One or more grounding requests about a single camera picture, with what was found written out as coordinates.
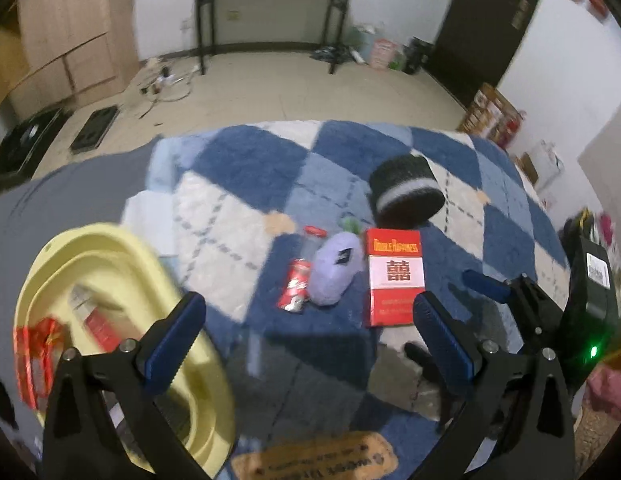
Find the dark brown door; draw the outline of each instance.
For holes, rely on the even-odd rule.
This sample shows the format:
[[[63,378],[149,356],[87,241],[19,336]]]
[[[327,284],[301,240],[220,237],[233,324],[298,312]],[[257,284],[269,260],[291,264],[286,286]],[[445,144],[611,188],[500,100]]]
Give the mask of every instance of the dark brown door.
[[[537,0],[452,0],[427,70],[463,105],[497,86],[522,41]]]

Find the table leg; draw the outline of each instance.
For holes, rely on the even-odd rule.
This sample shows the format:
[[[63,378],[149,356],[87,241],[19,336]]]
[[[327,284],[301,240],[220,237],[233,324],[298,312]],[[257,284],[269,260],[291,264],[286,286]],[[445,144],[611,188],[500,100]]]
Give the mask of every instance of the table leg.
[[[204,40],[202,39],[202,0],[194,0],[194,20],[197,33],[197,57],[199,58],[199,72],[206,74],[204,66]]]
[[[215,0],[209,2],[210,12],[210,55],[217,54],[217,41],[216,41],[216,24],[215,24]]]
[[[324,28],[321,31],[321,46],[326,46],[326,42],[329,35],[329,25],[331,24],[331,12],[333,10],[334,0],[329,0],[329,7],[326,9],[326,16],[324,17]]]
[[[339,26],[337,27],[337,38],[335,38],[333,60],[331,62],[331,68],[329,69],[329,74],[335,73],[335,66],[337,65],[337,56],[339,55],[339,50],[342,44],[342,32],[344,30],[344,21],[348,13],[348,0],[343,0],[341,2],[341,11],[342,11],[342,16],[339,20]]]

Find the door handle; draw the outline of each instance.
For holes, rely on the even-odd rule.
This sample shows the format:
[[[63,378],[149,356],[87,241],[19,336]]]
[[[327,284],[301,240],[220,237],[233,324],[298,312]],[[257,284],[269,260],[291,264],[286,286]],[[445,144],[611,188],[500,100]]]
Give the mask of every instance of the door handle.
[[[528,0],[520,0],[517,4],[517,10],[513,15],[513,19],[511,20],[511,25],[514,29],[520,30],[522,28],[522,24],[524,23],[524,18],[526,17],[526,12],[530,7]]]

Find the gray bed sheet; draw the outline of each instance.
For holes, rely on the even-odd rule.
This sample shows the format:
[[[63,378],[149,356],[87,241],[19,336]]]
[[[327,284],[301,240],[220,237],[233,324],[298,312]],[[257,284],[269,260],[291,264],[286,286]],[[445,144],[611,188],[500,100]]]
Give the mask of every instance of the gray bed sheet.
[[[0,380],[13,404],[21,439],[36,450],[42,428],[17,392],[13,318],[30,267],[51,238],[94,222],[119,223],[124,203],[145,187],[158,138],[129,153],[64,166],[0,195]]]

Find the yellow plastic basin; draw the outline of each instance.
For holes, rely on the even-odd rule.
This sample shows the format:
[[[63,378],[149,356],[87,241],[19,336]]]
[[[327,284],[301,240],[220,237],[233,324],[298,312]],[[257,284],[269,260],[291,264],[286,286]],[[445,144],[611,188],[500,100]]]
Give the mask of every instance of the yellow plastic basin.
[[[142,332],[166,317],[181,298],[141,240],[112,224],[91,224],[56,236],[37,255],[17,301],[15,327],[33,326],[53,316],[69,327],[72,345],[82,354],[100,353],[68,306],[76,283],[112,298]],[[234,406],[222,364],[204,333],[195,340],[172,387],[188,401],[190,410],[190,433],[184,445],[214,477],[235,439]],[[37,416],[43,425],[44,414]],[[129,456],[151,470],[147,462],[132,453]]]

